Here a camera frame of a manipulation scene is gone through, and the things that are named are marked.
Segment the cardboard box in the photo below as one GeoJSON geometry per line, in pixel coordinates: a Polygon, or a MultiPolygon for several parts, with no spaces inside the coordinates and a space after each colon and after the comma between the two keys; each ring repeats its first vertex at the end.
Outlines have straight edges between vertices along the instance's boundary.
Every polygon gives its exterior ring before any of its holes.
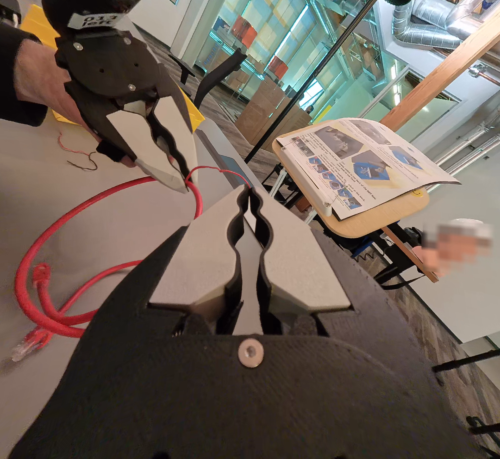
{"type": "MultiPolygon", "coordinates": [[[[290,102],[281,87],[268,76],[262,81],[250,102],[235,122],[235,127],[247,142],[254,146],[261,139],[273,121],[290,102]]],[[[294,105],[277,129],[264,143],[261,149],[272,152],[272,142],[277,137],[307,127],[311,116],[294,105]]]]}

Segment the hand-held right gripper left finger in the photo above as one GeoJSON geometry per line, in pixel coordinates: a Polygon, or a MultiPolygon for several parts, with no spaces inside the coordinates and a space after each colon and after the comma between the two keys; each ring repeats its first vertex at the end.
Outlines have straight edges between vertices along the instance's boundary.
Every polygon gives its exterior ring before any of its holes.
{"type": "Polygon", "coordinates": [[[241,257],[249,188],[241,185],[185,231],[149,305],[201,315],[217,334],[234,332],[241,308],[241,257]]]}

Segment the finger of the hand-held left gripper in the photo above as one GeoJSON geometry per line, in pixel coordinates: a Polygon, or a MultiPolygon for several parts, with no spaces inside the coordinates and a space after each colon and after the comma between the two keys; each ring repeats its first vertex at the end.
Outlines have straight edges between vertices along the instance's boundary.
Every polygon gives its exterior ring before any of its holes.
{"type": "Polygon", "coordinates": [[[119,110],[107,115],[118,135],[135,155],[135,164],[165,187],[179,193],[188,189],[179,170],[153,139],[152,130],[142,115],[119,110]]]}
{"type": "Polygon", "coordinates": [[[158,126],[157,143],[167,147],[180,171],[181,181],[197,167],[197,149],[191,127],[184,120],[171,96],[160,98],[152,109],[152,121],[158,126]]]}

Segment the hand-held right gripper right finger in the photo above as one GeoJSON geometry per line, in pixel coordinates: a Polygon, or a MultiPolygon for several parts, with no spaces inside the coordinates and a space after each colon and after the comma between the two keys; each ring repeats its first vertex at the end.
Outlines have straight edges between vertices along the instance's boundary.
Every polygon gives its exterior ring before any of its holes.
{"type": "Polygon", "coordinates": [[[256,283],[263,334],[281,335],[298,317],[346,311],[352,303],[311,228],[262,188],[249,192],[261,245],[256,283]]]}

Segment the wooden beam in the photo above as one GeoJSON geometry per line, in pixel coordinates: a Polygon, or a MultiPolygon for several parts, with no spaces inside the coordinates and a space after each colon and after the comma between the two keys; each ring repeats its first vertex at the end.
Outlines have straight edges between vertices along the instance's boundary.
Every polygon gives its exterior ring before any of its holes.
{"type": "Polygon", "coordinates": [[[382,118],[380,123],[391,131],[398,131],[497,43],[499,43],[499,9],[382,118]]]}

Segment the yellow plastic bin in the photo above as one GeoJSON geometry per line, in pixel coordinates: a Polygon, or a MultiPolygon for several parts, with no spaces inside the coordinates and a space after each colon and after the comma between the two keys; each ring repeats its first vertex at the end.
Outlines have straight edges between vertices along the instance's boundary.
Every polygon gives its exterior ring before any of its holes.
{"type": "MultiPolygon", "coordinates": [[[[59,34],[52,28],[40,6],[35,4],[29,6],[26,15],[22,18],[20,29],[34,34],[43,45],[57,50],[55,40],[59,38],[59,34]]],[[[183,90],[181,92],[187,105],[192,130],[195,131],[205,121],[205,117],[196,108],[187,94],[183,90]]]]}

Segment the printed instruction sheet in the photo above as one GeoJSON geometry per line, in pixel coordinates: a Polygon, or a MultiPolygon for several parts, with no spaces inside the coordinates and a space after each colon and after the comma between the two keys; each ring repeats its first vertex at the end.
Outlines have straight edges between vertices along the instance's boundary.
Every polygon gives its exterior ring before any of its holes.
{"type": "Polygon", "coordinates": [[[313,174],[342,221],[454,176],[381,123],[363,118],[326,120],[276,138],[313,174]]]}

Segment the silver ventilation duct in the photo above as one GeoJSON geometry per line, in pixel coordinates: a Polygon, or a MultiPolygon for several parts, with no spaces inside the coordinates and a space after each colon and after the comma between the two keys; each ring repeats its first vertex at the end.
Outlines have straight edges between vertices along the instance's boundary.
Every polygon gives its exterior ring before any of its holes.
{"type": "Polygon", "coordinates": [[[454,50],[499,12],[499,0],[411,0],[393,11],[402,43],[454,50]]]}

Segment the silver metal pipes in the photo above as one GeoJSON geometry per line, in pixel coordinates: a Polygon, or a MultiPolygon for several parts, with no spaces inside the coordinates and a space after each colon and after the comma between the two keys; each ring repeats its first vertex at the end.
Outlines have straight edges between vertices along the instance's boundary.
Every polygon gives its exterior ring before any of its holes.
{"type": "Polygon", "coordinates": [[[434,160],[434,163],[441,168],[443,165],[450,166],[451,161],[457,161],[465,154],[472,152],[480,144],[479,140],[489,139],[496,133],[499,133],[499,121],[492,125],[481,122],[467,134],[459,137],[450,148],[434,160]]]}

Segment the black office chair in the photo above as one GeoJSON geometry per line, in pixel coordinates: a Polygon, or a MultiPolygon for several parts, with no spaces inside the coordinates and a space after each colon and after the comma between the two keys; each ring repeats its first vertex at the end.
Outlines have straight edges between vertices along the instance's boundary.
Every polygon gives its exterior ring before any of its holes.
{"type": "Polygon", "coordinates": [[[191,97],[191,92],[185,87],[187,78],[189,76],[195,76],[193,69],[187,65],[183,60],[178,57],[168,54],[169,58],[172,59],[181,69],[180,76],[180,88],[184,91],[187,97],[191,100],[193,105],[199,109],[206,95],[219,83],[221,83],[228,75],[232,72],[241,69],[241,64],[247,59],[247,55],[242,53],[238,48],[231,56],[224,60],[220,65],[218,65],[214,70],[205,74],[203,80],[200,82],[197,88],[197,93],[194,99],[191,97]]]}

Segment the wooden easel leg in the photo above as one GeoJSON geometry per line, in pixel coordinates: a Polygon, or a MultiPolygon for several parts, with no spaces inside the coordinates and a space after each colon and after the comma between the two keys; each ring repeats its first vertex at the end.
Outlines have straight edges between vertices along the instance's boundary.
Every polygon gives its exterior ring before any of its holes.
{"type": "Polygon", "coordinates": [[[439,282],[438,276],[428,270],[422,260],[415,254],[413,249],[405,243],[405,241],[400,239],[405,232],[401,228],[395,233],[393,230],[396,228],[397,224],[391,224],[389,226],[383,226],[381,230],[392,240],[392,242],[413,262],[417,269],[420,270],[432,283],[439,282]]]}

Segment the instruction sheet on wooden stand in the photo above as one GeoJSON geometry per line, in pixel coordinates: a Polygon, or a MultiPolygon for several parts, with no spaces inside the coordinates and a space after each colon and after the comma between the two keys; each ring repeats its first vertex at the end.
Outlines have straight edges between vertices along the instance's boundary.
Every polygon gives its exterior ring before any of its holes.
{"type": "Polygon", "coordinates": [[[321,201],[319,192],[310,183],[306,182],[305,174],[299,172],[296,162],[287,158],[285,151],[282,150],[282,146],[278,143],[277,139],[274,139],[272,142],[272,150],[327,228],[341,237],[363,237],[407,218],[423,210],[429,204],[428,192],[425,188],[419,188],[400,195],[380,206],[371,208],[366,212],[339,221],[334,214],[326,215],[327,207],[321,201]]]}

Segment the person's left forearm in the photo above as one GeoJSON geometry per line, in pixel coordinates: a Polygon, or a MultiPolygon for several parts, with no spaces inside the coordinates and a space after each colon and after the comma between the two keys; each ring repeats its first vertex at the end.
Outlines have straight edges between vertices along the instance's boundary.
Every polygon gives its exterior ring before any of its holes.
{"type": "Polygon", "coordinates": [[[25,98],[18,88],[20,57],[28,41],[41,44],[34,34],[1,23],[1,119],[38,127],[47,115],[47,106],[25,98]]]}

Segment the person's left hand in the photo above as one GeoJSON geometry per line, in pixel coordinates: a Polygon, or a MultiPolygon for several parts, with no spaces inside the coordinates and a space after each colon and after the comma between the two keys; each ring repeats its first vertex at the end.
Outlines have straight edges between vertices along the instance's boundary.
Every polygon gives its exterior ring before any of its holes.
{"type": "Polygon", "coordinates": [[[46,105],[71,122],[82,126],[97,142],[101,138],[85,123],[75,101],[66,92],[69,73],[55,62],[55,51],[50,47],[28,41],[22,49],[21,84],[19,90],[32,102],[46,105]]]}

